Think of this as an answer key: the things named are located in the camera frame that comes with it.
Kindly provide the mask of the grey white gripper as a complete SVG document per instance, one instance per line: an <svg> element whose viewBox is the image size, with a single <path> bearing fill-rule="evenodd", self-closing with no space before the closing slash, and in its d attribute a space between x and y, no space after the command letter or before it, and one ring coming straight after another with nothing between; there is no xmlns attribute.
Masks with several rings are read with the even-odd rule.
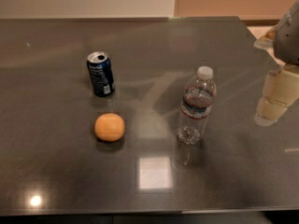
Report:
<svg viewBox="0 0 299 224"><path fill-rule="evenodd" d="M276 123L299 99L299 0L254 42L256 49L274 48L275 57L286 63L270 70L263 85L263 96L256 108L255 122L263 127Z"/></svg>

